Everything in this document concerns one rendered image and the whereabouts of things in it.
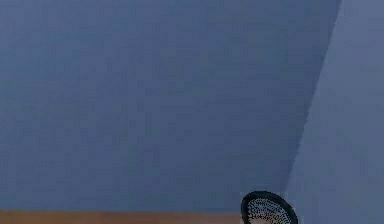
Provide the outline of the black mesh trash can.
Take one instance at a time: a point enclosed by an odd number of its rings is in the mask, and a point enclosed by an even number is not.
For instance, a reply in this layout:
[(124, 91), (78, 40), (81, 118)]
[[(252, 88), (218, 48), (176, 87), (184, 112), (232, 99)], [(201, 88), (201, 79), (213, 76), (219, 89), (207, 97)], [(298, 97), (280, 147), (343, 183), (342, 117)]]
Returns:
[(268, 191), (253, 191), (241, 202), (243, 224), (299, 224), (291, 205)]

